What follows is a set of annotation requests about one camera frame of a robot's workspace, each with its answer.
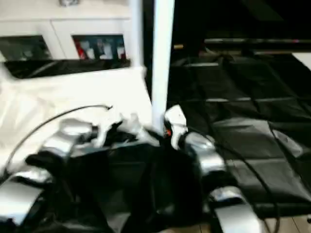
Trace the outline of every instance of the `wire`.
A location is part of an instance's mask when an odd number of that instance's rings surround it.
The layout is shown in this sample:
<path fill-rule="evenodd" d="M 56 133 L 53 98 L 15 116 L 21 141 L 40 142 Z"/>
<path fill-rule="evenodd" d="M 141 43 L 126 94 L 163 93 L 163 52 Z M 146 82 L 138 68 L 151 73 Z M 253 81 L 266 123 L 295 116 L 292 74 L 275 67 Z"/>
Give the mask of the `wire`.
<path fill-rule="evenodd" d="M 81 109 L 86 109 L 86 108 L 104 108 L 106 110 L 109 110 L 111 109 L 112 107 L 108 107 L 106 105 L 103 105 L 103 104 L 98 104 L 98 105 L 86 105 L 86 106 L 81 106 L 81 107 L 78 107 L 78 108 L 73 108 L 71 110 L 67 110 L 65 112 L 62 112 L 60 114 L 57 114 L 51 118 L 49 118 L 48 120 L 42 122 L 41 124 L 39 124 L 37 127 L 35 127 L 33 130 L 31 130 L 25 137 L 23 137 L 22 140 L 20 140 L 20 142 L 15 146 L 15 148 L 12 150 L 12 152 L 10 153 L 6 163 L 5 163 L 5 167 L 4 167 L 4 177 L 8 177 L 9 176 L 9 166 L 11 164 L 11 161 L 14 157 L 14 155 L 16 154 L 16 152 L 19 150 L 19 148 L 25 143 L 25 141 L 31 137 L 35 132 L 37 132 L 39 129 L 41 129 L 43 126 L 45 126 L 46 124 L 50 123 L 51 121 L 54 121 L 64 115 L 67 115 L 69 113 L 72 113 L 72 112 L 76 112 L 78 110 L 81 110 Z"/>
<path fill-rule="evenodd" d="M 194 127 L 187 126 L 187 125 L 184 125 L 184 124 L 174 124 L 174 123 L 172 125 L 181 126 L 181 127 L 187 127 L 188 129 L 190 129 L 190 130 L 192 130 L 192 131 L 194 131 L 196 133 L 199 133 L 199 134 L 203 135 L 205 138 L 207 138 L 208 140 L 210 140 L 210 138 L 208 138 L 205 133 L 197 130 Z M 269 199 L 270 199 L 271 203 L 274 206 L 275 213 L 276 213 L 276 224 L 275 224 L 274 233 L 278 233 L 279 229 L 280 229 L 280 210 L 279 210 L 279 207 L 277 205 L 276 199 L 275 199 L 273 193 L 271 192 L 269 186 L 267 185 L 267 183 L 258 174 L 258 172 L 254 169 L 254 167 L 249 162 L 247 162 L 247 160 L 245 158 L 243 158 L 243 156 L 241 154 L 239 154 L 237 151 L 235 151 L 234 149 L 229 149 L 228 147 L 225 147 L 224 145 L 216 143 L 216 142 L 214 142 L 214 144 L 216 145 L 216 147 L 219 147 L 221 149 L 224 149 L 224 150 L 230 152 L 235 157 L 237 157 L 239 160 L 241 160 L 247 166 L 247 168 L 255 175 L 256 179 L 260 182 L 261 186 L 263 187 L 263 189 L 265 190 L 265 192 L 269 196 Z M 269 232 L 271 232 L 271 230 L 269 229 L 268 225 L 266 223 L 265 223 L 265 225 L 266 225 L 267 230 Z"/>

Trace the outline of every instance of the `black sheet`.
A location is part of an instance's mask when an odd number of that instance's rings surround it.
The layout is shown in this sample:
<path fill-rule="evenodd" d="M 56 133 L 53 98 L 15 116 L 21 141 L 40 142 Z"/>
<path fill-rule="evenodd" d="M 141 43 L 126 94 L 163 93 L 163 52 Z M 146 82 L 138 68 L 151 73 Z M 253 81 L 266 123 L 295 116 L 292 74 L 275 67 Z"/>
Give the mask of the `black sheet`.
<path fill-rule="evenodd" d="M 172 67 L 168 107 L 180 104 L 188 125 L 246 158 L 275 194 L 283 216 L 308 214 L 310 82 L 311 72 L 291 55 L 220 58 L 213 67 Z M 252 172 L 233 154 L 222 154 L 258 214 L 274 216 Z"/>
<path fill-rule="evenodd" d="M 241 154 L 271 189 L 281 216 L 309 214 L 310 71 L 285 55 L 218 63 L 171 67 L 168 107 L 180 104 L 189 126 Z M 254 174 L 234 154 L 218 150 L 258 216 L 275 217 Z M 95 201 L 115 232 L 156 232 L 210 220 L 193 161 L 169 142 L 97 153 L 71 164 L 78 191 Z"/>

